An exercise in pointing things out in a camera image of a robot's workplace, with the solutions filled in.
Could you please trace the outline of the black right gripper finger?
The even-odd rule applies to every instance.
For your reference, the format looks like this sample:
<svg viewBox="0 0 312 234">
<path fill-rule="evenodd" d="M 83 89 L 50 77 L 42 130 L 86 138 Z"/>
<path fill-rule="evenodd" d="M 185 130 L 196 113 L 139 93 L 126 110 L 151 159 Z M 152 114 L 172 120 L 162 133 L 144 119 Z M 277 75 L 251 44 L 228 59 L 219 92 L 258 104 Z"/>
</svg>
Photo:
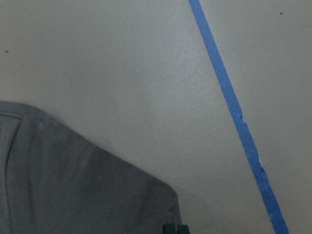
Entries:
<svg viewBox="0 0 312 234">
<path fill-rule="evenodd" d="M 188 225 L 180 224 L 164 224 L 163 234 L 190 234 L 190 229 Z"/>
</svg>

